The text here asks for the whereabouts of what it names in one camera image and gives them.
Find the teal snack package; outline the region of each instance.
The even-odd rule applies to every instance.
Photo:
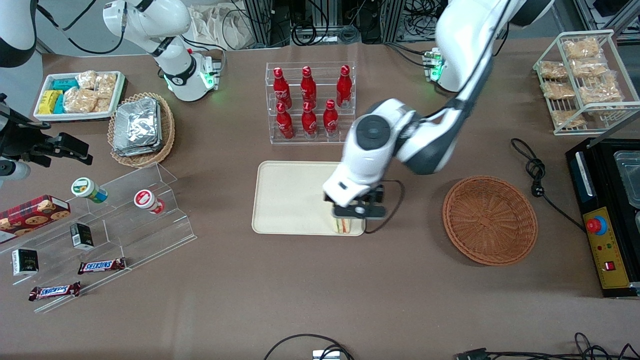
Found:
[[[53,108],[54,114],[64,114],[65,113],[65,97],[58,96],[58,100],[56,100],[56,106]]]
[[[78,86],[78,82],[74,78],[57,79],[57,80],[54,80],[53,83],[51,84],[51,90],[67,91],[72,87],[77,87],[77,86]]]

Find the red cookie box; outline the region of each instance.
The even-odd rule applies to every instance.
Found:
[[[0,213],[0,243],[30,233],[71,214],[66,201],[42,195]]]

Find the yellow snack box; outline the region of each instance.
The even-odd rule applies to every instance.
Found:
[[[56,101],[58,97],[62,95],[62,90],[47,90],[42,95],[42,100],[38,105],[39,114],[53,114],[53,109],[56,107]]]

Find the snickers bar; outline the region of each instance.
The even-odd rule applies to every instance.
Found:
[[[80,282],[78,281],[71,285],[53,286],[52,288],[39,288],[36,286],[29,294],[29,301],[65,295],[73,295],[75,297],[80,295]]]
[[[94,261],[93,263],[80,263],[80,269],[78,275],[82,275],[85,272],[101,272],[111,270],[122,270],[127,267],[124,258],[118,258],[107,261]]]

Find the red bottle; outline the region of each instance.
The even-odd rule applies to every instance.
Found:
[[[349,76],[349,65],[343,65],[340,68],[340,79],[338,79],[338,96],[335,98],[339,108],[348,108],[351,106],[351,77]]]
[[[316,108],[316,81],[311,77],[311,68],[305,66],[302,68],[302,81],[300,82],[302,89],[302,101],[309,102],[311,108]]]
[[[273,75],[275,76],[273,91],[276,93],[276,99],[278,99],[278,102],[285,104],[287,110],[291,109],[291,91],[289,90],[289,83],[282,75],[282,69],[279,67],[273,69]]]
[[[305,138],[308,140],[312,140],[317,138],[318,132],[316,126],[316,114],[314,113],[314,109],[311,106],[311,103],[305,101],[302,104],[302,128],[305,130]]]
[[[338,112],[335,109],[335,101],[328,99],[326,109],[322,116],[324,122],[324,133],[328,138],[335,138],[338,135]]]
[[[285,109],[285,104],[282,102],[279,102],[276,105],[276,110],[278,111],[278,115],[276,116],[276,121],[278,122],[278,128],[280,129],[282,136],[284,136],[284,138],[287,140],[293,139],[293,137],[296,136],[296,134],[293,131],[293,123],[291,122],[291,115],[287,113],[287,110]]]

